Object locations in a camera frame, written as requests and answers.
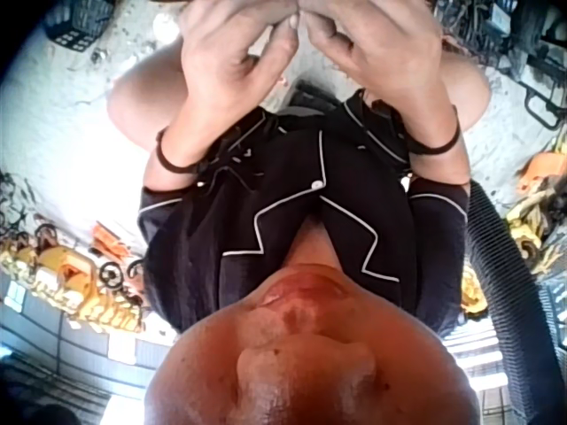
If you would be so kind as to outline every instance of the sleeve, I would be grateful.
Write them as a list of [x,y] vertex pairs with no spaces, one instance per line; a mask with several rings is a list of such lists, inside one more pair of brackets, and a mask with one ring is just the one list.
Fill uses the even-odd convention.
[[417,179],[408,200],[416,229],[417,318],[440,335],[461,312],[461,282],[469,196],[460,186]]
[[168,192],[154,192],[143,188],[140,211],[138,212],[138,227],[145,242],[150,243],[171,212],[191,191],[191,188],[192,186]]

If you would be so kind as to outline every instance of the black cloth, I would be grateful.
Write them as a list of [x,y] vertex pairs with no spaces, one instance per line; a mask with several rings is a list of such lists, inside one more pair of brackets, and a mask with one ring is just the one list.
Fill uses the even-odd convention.
[[237,302],[284,262],[307,216],[325,226],[344,272],[445,333],[460,312],[468,197],[418,179],[409,192],[392,110],[356,93],[336,111],[261,108],[219,140],[199,183],[144,190],[145,291],[178,331]]

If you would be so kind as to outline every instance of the lip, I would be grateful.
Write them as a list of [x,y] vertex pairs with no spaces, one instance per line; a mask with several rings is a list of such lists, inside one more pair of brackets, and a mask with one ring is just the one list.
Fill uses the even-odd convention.
[[261,297],[259,306],[276,309],[297,301],[321,305],[346,296],[346,292],[329,277],[297,272],[274,283]]

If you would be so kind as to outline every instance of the orange object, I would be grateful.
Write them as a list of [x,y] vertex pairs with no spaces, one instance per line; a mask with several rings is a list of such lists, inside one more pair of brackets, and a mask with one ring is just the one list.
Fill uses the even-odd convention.
[[555,152],[538,153],[530,160],[530,165],[520,178],[517,191],[524,195],[537,189],[546,177],[565,173],[567,173],[567,155]]
[[102,224],[97,223],[95,228],[92,229],[92,235],[95,239],[93,246],[103,253],[111,254],[110,257],[118,259],[119,262],[131,256],[128,247]]

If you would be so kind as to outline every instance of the hand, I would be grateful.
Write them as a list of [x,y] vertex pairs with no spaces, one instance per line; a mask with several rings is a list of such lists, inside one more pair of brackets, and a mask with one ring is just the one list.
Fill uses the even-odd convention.
[[[186,110],[226,130],[268,95],[298,48],[296,0],[194,0],[180,19]],[[274,26],[260,58],[248,49]]]
[[400,112],[444,89],[441,30],[423,0],[299,0],[299,8],[311,43]]

